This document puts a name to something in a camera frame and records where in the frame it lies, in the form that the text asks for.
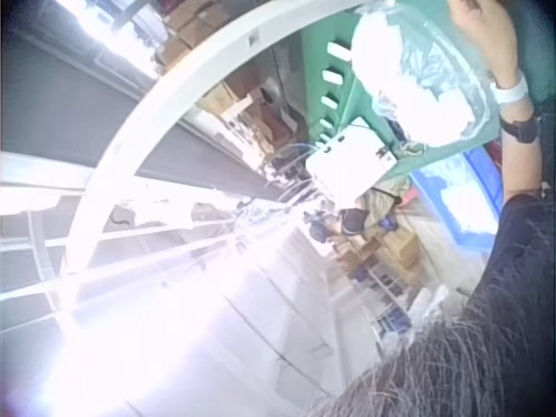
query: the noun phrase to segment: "dark hair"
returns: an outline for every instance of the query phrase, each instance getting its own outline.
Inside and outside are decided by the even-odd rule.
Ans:
[[[334,232],[328,229],[323,221],[313,220],[309,227],[309,235],[317,242],[324,243],[329,237],[334,236]]]
[[[310,417],[556,415],[553,215],[552,205],[548,223],[522,222],[518,233],[538,236],[526,246],[493,251],[460,318],[402,339]]]
[[[348,208],[340,212],[341,233],[345,236],[360,235],[365,230],[367,211]]]

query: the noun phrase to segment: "brown box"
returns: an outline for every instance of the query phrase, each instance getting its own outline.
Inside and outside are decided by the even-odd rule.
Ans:
[[[164,18],[166,24],[176,32],[195,18],[203,7],[213,0],[186,0]]]
[[[201,109],[219,116],[238,101],[239,99],[228,88],[226,83],[219,83],[205,97],[199,100],[197,105]]]
[[[177,36],[172,36],[166,41],[164,51],[158,54],[160,61],[166,66],[166,70],[173,66],[180,59],[186,56],[191,51],[191,48],[186,45],[182,39]]]
[[[177,32],[177,35],[190,47],[195,48],[214,33],[208,23],[196,17]]]
[[[200,11],[198,16],[213,29],[220,29],[229,20],[228,12],[220,3],[215,3]]]
[[[402,226],[383,238],[390,255],[403,267],[409,268],[419,259],[419,238]]]

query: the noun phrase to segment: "metal pipe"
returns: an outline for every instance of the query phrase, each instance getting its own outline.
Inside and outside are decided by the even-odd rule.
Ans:
[[[193,228],[201,228],[204,226],[215,226],[219,224],[228,224],[234,222],[235,219],[225,219],[225,220],[209,220],[205,222],[193,222]],[[103,233],[99,241],[110,241],[113,239],[121,239],[123,237],[134,237],[143,235],[152,235],[154,233],[161,232],[171,232],[174,230],[190,230],[190,228],[184,228],[182,226],[175,225],[163,225],[163,226],[152,226],[148,228],[131,228],[128,230],[117,230],[114,232]],[[47,239],[44,244],[47,248],[54,248],[57,246],[65,246],[65,237],[57,237],[55,239]],[[14,250],[29,250],[31,249],[31,242],[26,237],[8,237],[0,239],[0,252],[12,252]]]
[[[113,275],[122,274],[136,268],[145,267],[155,262],[173,259],[200,248],[213,246],[219,242],[230,242],[248,236],[259,235],[261,233],[270,230],[271,228],[277,227],[285,223],[286,220],[287,220],[286,218],[282,217],[279,222],[278,221],[268,222],[267,224],[252,226],[240,233],[230,233],[222,236],[202,239],[200,241],[186,243],[185,245],[155,252],[153,254],[138,256],[136,258],[128,259],[126,261],[115,262],[115,263],[111,263],[110,265],[105,265],[98,268],[92,268],[84,271],[79,275],[75,274],[71,277],[68,277],[66,275],[61,278],[55,278],[49,281],[38,282],[35,284],[31,284],[27,287],[6,291],[0,294],[0,301],[6,301],[12,298],[19,298],[27,295],[43,294],[49,291],[57,291],[63,288],[64,285],[69,285],[68,283],[69,278],[76,285],[83,285],[88,282],[103,280],[106,278],[110,278]]]

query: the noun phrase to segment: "black sleeve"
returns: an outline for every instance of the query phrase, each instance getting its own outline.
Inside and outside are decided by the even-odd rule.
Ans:
[[[506,203],[485,273],[463,313],[491,335],[486,346],[500,351],[500,378],[516,411],[554,398],[553,218],[552,203],[529,195]]]
[[[553,262],[551,215],[553,210],[548,203],[530,195],[516,195],[506,203],[493,251],[472,300],[474,297],[496,296],[496,292],[491,293],[489,288],[521,291],[535,286],[539,290],[553,289],[553,276],[544,274],[549,271],[543,271],[543,274],[539,271]]]

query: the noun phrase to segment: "green shelf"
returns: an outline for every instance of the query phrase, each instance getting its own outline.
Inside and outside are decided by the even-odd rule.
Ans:
[[[477,50],[470,46],[467,40],[452,25],[446,0],[406,0],[402,3],[413,5],[431,19],[450,38],[473,68],[484,71],[484,66]],[[351,44],[351,38],[358,21],[359,15],[353,13],[353,11],[344,11],[308,26],[301,33],[308,98],[308,133],[313,142],[319,139],[320,133],[324,132],[329,136],[333,136],[339,129],[352,122],[356,117],[362,116],[398,158],[396,166],[383,178],[387,179],[397,175],[409,174],[414,169],[421,168],[461,151],[483,145],[499,136],[500,124],[497,117],[496,105],[490,101],[488,105],[491,108],[491,118],[474,139],[458,141],[440,148],[429,147],[424,153],[417,156],[404,155],[387,121],[373,112],[371,107],[372,97],[355,78],[351,70],[351,64],[327,53],[328,42],[337,42],[346,46]],[[536,63],[543,60],[540,52],[537,54],[537,58]],[[550,89],[544,84],[552,85],[551,91],[554,91],[553,71],[552,81],[547,81],[546,78],[550,78],[551,74],[550,63],[547,63],[546,59],[544,63],[546,64],[544,67],[532,64],[522,67],[526,74],[536,71],[543,76],[543,85],[529,82],[533,99],[538,98],[541,100],[546,98]],[[340,71],[344,75],[344,83],[339,86],[325,82],[321,76],[323,70]],[[329,109],[321,103],[321,96],[325,95],[330,95],[339,102],[338,109]],[[326,129],[319,123],[323,117],[332,122],[334,125],[333,129]]]

